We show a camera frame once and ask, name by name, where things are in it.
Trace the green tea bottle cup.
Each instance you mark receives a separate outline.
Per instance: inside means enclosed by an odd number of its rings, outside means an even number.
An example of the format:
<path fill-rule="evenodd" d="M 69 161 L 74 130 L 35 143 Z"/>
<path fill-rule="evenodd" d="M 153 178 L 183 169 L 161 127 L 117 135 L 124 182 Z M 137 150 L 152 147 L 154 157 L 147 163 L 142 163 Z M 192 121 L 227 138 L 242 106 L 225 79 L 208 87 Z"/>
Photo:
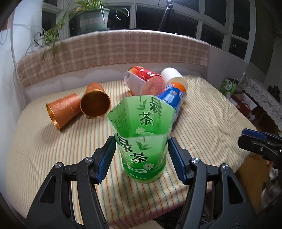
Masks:
<path fill-rule="evenodd" d="M 123 168 L 140 183 L 157 180 L 166 165 L 175 109 L 153 95 L 122 99 L 107 115 Z"/>

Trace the orange cup lying left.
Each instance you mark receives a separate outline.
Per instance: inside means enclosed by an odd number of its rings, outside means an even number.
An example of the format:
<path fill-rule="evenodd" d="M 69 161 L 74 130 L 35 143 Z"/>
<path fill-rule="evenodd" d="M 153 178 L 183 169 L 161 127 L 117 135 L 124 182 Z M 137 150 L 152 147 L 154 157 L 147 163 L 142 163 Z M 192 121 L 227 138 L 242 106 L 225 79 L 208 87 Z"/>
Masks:
<path fill-rule="evenodd" d="M 47 113 L 58 131 L 81 113 L 80 102 L 78 94 L 70 94 L 46 104 Z"/>

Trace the orange cup lying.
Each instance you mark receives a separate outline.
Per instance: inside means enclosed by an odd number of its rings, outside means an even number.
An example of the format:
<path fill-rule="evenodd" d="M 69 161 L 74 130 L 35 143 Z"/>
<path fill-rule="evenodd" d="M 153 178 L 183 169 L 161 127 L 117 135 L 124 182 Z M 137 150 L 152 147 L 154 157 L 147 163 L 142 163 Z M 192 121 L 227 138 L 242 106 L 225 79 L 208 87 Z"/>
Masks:
<path fill-rule="evenodd" d="M 80 102 L 78 94 L 70 94 L 46 104 L 47 113 L 58 131 L 81 113 Z"/>
<path fill-rule="evenodd" d="M 110 105 L 110 97 L 99 83 L 90 83 L 80 101 L 80 109 L 88 118 L 104 116 Z"/>

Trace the blue bottle cup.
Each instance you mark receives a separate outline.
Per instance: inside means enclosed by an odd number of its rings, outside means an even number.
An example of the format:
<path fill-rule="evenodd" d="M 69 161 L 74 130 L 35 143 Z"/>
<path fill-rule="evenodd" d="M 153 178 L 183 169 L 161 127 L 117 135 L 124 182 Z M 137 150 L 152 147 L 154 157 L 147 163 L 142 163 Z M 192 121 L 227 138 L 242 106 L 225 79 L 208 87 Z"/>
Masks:
<path fill-rule="evenodd" d="M 174 121 L 176 121 L 186 98 L 186 88 L 181 83 L 171 82 L 157 97 L 175 109 Z"/>

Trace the orange cup lying right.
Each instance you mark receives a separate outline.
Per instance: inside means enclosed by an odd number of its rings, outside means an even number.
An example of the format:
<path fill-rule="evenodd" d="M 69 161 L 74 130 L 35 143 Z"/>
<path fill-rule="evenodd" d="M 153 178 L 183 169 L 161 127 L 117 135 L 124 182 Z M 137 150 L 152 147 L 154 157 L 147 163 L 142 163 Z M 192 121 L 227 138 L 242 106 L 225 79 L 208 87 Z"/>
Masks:
<path fill-rule="evenodd" d="M 80 101 L 80 109 L 88 118 L 104 116 L 110 105 L 110 97 L 99 83 L 90 83 Z"/>

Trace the white plastic cup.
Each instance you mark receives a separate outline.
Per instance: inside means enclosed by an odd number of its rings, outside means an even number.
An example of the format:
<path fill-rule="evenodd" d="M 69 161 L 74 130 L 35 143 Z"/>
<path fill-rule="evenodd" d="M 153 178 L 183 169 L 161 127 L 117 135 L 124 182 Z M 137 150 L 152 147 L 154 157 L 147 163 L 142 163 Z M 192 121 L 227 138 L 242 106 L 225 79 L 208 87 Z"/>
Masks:
<path fill-rule="evenodd" d="M 163 69 L 161 76 L 164 79 L 165 85 L 168 85 L 172 82 L 177 82 L 182 84 L 186 90 L 188 89 L 187 80 L 175 68 L 168 67 Z"/>

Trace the red bottle cup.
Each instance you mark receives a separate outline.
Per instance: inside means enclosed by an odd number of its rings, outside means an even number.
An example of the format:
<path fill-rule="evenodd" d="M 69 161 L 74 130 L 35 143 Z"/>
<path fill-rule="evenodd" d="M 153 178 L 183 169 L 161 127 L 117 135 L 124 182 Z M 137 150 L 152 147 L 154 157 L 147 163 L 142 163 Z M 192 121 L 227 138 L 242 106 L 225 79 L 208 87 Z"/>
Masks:
<path fill-rule="evenodd" d="M 124 75 L 124 84 L 135 95 L 159 95 L 165 88 L 162 76 L 142 66 L 133 66 Z"/>

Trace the lace covered side table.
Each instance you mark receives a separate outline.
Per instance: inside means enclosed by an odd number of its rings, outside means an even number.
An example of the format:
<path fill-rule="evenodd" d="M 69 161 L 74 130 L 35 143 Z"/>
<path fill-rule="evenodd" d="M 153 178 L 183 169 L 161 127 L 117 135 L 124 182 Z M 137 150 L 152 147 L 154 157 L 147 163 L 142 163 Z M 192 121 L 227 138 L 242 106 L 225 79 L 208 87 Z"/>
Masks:
<path fill-rule="evenodd" d="M 263 108 L 281 132 L 281 104 L 268 92 L 264 84 L 256 79 L 243 76 L 243 90 Z"/>

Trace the striped cushion mat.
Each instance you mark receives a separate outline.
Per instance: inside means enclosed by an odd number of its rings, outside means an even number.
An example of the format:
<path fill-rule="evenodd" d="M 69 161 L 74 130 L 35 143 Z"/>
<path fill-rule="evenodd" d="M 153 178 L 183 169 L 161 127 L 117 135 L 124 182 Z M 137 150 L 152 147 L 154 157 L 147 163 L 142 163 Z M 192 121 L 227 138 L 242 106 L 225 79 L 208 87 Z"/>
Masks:
<path fill-rule="evenodd" d="M 253 124 L 203 78 L 187 76 L 186 80 L 187 97 L 172 136 L 206 164 L 226 163 L 237 171 L 249 155 L 238 147 L 238 138 L 243 129 L 253 129 Z M 38 98 L 19 118 L 7 162 L 6 190 L 12 207 L 23 217 L 56 162 L 78 163 L 112 134 L 107 118 L 83 115 L 58 131 L 46 104 L 69 94 L 65 91 Z M 177 178 L 170 159 L 158 180 L 142 184 L 125 174 L 119 153 L 115 153 L 106 179 L 96 190 L 109 226 L 131 228 L 181 206 L 188 188 Z"/>

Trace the green paper bag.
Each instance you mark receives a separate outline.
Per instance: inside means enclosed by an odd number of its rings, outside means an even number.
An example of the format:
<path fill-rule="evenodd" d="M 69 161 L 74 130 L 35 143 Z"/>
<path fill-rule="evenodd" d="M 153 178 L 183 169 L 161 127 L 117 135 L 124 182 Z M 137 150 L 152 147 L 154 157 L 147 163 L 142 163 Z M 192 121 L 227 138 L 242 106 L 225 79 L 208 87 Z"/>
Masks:
<path fill-rule="evenodd" d="M 233 95 L 233 92 L 236 89 L 236 85 L 237 85 L 236 79 L 225 78 L 220 88 L 220 92 L 223 94 L 223 96 L 226 97 L 226 99 L 229 99 Z"/>

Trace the plaid sofa back cover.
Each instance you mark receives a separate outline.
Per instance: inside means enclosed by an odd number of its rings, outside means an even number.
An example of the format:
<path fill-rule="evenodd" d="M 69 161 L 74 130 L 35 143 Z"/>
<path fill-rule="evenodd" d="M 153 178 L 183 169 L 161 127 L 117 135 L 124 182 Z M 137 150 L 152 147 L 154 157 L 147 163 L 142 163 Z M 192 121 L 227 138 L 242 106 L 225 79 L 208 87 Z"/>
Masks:
<path fill-rule="evenodd" d="M 109 30 L 78 35 L 21 58 L 23 87 L 83 69 L 129 63 L 208 66 L 210 45 L 188 36 L 153 30 Z"/>

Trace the potted spider plant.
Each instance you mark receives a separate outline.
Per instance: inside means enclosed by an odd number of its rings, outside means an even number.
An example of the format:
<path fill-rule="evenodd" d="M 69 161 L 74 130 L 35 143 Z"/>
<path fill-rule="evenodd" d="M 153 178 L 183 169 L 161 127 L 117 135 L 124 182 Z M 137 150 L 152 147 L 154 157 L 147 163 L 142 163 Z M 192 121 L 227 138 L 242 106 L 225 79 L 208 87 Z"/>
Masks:
<path fill-rule="evenodd" d="M 52 48 L 64 39 L 130 27 L 130 5 L 110 1 L 43 1 L 41 26 L 33 35 L 26 54 Z"/>

